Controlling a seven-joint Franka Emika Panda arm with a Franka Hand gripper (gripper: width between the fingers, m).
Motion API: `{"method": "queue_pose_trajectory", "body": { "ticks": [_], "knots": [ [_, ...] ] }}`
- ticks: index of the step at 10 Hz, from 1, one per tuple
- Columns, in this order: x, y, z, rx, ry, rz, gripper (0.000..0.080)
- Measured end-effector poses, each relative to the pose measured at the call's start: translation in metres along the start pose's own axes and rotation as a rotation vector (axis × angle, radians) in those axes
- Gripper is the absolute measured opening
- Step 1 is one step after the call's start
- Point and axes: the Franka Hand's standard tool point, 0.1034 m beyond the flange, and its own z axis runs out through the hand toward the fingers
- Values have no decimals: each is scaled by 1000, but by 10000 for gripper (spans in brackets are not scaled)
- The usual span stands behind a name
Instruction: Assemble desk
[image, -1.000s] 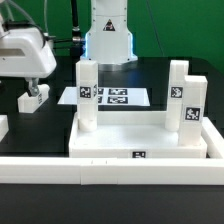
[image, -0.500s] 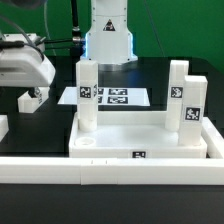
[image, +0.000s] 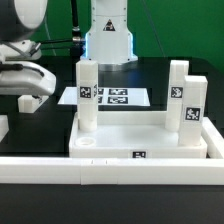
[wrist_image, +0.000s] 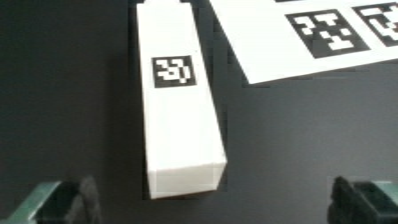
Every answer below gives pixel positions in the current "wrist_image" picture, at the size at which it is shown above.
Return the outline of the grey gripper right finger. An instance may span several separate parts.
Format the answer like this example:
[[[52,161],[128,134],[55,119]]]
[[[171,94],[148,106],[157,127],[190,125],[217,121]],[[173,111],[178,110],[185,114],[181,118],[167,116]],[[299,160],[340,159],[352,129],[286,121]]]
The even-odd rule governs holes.
[[[398,183],[334,179],[329,224],[398,224]]]

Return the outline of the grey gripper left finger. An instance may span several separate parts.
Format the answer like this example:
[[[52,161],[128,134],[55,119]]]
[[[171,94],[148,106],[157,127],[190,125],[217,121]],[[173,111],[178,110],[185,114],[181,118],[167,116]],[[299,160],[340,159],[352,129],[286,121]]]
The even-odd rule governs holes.
[[[94,177],[39,183],[2,224],[101,224]]]

